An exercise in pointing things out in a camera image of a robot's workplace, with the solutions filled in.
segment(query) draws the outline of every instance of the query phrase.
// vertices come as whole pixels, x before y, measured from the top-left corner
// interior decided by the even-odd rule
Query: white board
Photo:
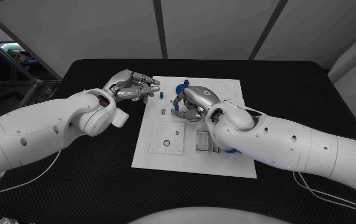
[[[196,132],[206,131],[205,120],[202,119],[199,122],[189,122],[170,114],[171,109],[174,109],[170,101],[176,98],[176,86],[183,84],[184,79],[189,80],[189,86],[196,85],[209,88],[216,93],[220,101],[223,99],[231,99],[241,105],[245,105],[239,80],[163,76],[154,76],[154,79],[161,82],[160,92],[163,92],[163,99],[160,98],[160,93],[156,93],[156,96],[148,98],[131,167],[257,178],[254,160],[244,156],[239,152],[231,154],[220,149],[219,153],[213,153],[210,141],[209,151],[196,150]],[[187,110],[183,102],[179,103],[179,107],[180,111]],[[170,124],[170,128],[161,127],[157,129],[157,123]],[[158,151],[156,151],[156,153],[150,153],[151,143],[156,143],[153,131],[169,134],[158,137],[158,143],[161,146],[166,137],[173,136],[170,134],[170,130],[177,129],[180,125],[184,125],[182,154],[169,154]]]

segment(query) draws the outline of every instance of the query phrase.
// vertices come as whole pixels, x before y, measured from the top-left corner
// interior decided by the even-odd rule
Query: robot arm
[[[158,81],[128,70],[102,89],[84,90],[68,99],[23,107],[0,117],[0,172],[23,166],[66,148],[82,135],[97,136],[109,124],[122,127],[128,115],[117,108],[122,99],[146,99]]]
[[[203,108],[208,130],[223,150],[236,149],[278,169],[320,175],[356,189],[355,140],[272,116],[252,117],[233,102],[220,102],[209,89],[189,88],[183,99]]]

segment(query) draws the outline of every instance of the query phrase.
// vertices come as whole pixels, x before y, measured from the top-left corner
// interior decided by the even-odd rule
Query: black tablecloth
[[[239,79],[245,105],[308,127],[356,138],[356,119],[313,62],[205,60],[79,60],[55,98],[102,88],[130,69],[148,76]],[[122,101],[130,114],[95,138],[82,136],[62,150],[48,173],[29,185],[0,194],[0,213],[35,223],[127,223],[161,210],[210,206],[251,211],[291,223],[355,223],[356,211],[303,189],[288,171],[255,162],[258,179],[131,168],[144,104]],[[10,170],[1,189],[33,179],[55,155]],[[356,190],[306,175],[310,187],[356,201]]]

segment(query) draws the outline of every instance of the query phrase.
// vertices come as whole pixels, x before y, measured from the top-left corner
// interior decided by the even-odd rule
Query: blue component
[[[235,153],[236,149],[232,149],[231,151],[225,151],[226,153]]]
[[[180,85],[176,87],[176,94],[179,94],[179,93],[183,91],[183,89],[187,88],[187,87],[189,87],[189,81],[187,81],[187,79],[186,79],[186,80],[184,80],[184,83],[180,84]]]

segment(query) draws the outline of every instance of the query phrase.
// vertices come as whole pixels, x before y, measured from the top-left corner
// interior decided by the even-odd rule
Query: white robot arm
[[[121,71],[102,89],[84,90],[68,99],[23,107],[0,117],[0,172],[23,166],[66,148],[82,135],[97,136],[109,124],[122,127],[128,115],[122,99],[153,96],[160,84],[133,71]]]
[[[215,93],[197,86],[183,90],[180,100],[193,104],[195,117],[205,122],[216,145],[236,149],[254,160],[294,172],[320,175],[356,189],[356,141],[323,133],[310,127],[272,116],[252,117],[229,100],[219,101]]]

